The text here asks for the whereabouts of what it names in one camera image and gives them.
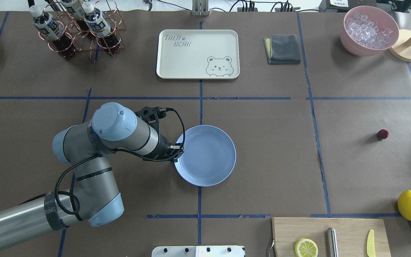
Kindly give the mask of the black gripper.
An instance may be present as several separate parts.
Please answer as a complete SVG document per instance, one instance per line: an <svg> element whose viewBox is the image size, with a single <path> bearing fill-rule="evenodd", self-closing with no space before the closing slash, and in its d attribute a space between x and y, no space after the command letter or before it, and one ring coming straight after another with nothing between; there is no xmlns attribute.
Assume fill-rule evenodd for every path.
<svg viewBox="0 0 411 257"><path fill-rule="evenodd" d="M160 119L166 117L167 112L174 112L180 120L182 126L182 141L180 143L170 143L160 132ZM173 163L178 161L178 158L184 153L185 143L185 126L184 122L179 115L178 111L169 107L144 107L135 115L144 121L150 129L154 129L154 132L150 132L150 136L157 136L157 143L154 149L145 155L141 153L135 153L136 156L141 157L144 161L163 162L171 161Z"/></svg>

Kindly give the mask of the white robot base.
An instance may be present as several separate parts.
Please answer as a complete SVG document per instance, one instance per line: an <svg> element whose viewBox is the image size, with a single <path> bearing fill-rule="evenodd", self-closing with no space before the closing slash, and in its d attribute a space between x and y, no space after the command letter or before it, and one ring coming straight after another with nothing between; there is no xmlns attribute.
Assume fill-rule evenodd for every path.
<svg viewBox="0 0 411 257"><path fill-rule="evenodd" d="M152 250L152 257L245 257L244 246L158 246Z"/></svg>

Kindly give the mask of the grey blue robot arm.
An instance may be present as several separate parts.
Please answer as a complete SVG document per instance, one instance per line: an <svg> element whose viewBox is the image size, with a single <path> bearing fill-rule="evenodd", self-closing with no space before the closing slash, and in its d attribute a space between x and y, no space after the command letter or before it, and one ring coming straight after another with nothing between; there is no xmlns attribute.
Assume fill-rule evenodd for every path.
<svg viewBox="0 0 411 257"><path fill-rule="evenodd" d="M159 130L166 107L138 112L117 102L97 109L89 122L71 126L52 141L57 158L70 164L52 191L0 211L0 251L80 221L98 227L124 212L109 156L126 152L144 161L176 162L184 141L170 143Z"/></svg>

